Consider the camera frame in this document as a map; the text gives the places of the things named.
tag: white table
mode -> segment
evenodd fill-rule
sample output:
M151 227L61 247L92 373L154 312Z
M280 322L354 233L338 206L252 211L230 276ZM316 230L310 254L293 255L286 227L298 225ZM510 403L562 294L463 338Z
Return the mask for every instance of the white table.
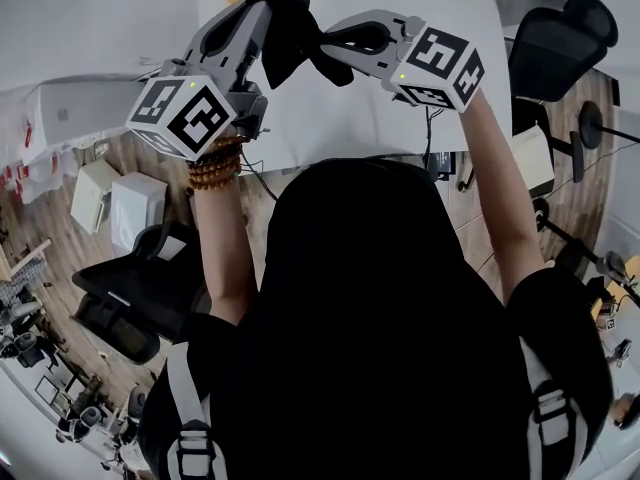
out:
M226 5L225 0L199 0L200 24ZM503 132L511 136L507 56L494 0L311 0L310 7L322 30L372 9L419 16L475 44L486 69L482 88ZM269 98L263 127L271 131L245 149L251 162L264 160L265 171L331 157L424 153L424 108L392 102L392 93L383 90L376 78L355 73L350 85L336 87L310 61L275 91L259 61L248 78ZM456 112L445 111L433 121L431 150L467 150Z

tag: black mesh chair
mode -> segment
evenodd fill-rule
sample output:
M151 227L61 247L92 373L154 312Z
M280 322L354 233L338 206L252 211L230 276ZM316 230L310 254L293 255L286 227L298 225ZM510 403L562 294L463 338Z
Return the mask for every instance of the black mesh chair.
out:
M173 341L206 294L198 234L175 222L145 229L131 254L72 280L87 292L75 320L136 364L158 353L159 337Z
M540 103L560 100L580 77L606 56L608 48L617 40L617 25L602 2L567 0L563 11L546 8L529 11L518 27L511 49L513 133L526 130L522 128L523 123L531 126L546 123L546 129L541 128L549 142L551 159L553 161L553 150L569 155L575 183L584 176L583 147L596 149L600 141L593 139L593 134L582 132L571 132L570 142L552 137L544 107L538 103L524 103L520 98ZM461 182L458 189L468 189L472 177L466 183ZM539 197L551 190L553 183L545 184L536 187L532 196Z

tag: black sleeve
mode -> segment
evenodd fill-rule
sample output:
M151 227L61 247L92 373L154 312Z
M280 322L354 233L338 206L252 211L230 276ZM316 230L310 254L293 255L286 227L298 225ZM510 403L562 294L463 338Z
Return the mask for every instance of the black sleeve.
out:
M230 347L236 328L210 315L190 315L174 343L189 342L187 361L200 399L227 375ZM156 478L167 478L167 450L180 431L180 418L171 396L167 366L149 392L142 411L138 441Z
M590 436L599 434L613 389L587 287L562 267L540 270L520 282L507 310L518 334L580 406Z

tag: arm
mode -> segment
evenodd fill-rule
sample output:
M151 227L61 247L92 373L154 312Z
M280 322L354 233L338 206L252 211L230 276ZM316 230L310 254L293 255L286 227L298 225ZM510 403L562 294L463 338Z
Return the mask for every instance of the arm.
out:
M461 121L506 304L520 281L544 268L533 206L482 89L461 114Z
M210 314L237 325L258 293L238 180L195 198Z

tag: strap buckle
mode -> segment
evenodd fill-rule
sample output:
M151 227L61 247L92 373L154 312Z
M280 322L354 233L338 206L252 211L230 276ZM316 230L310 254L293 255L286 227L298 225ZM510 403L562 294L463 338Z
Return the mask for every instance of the strap buckle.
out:
M206 423L192 420L180 429L178 437L178 471L182 480L214 479L216 452Z
M540 426L543 446L550 446L569 436L569 401L553 381L543 382L534 396L537 405L533 420Z

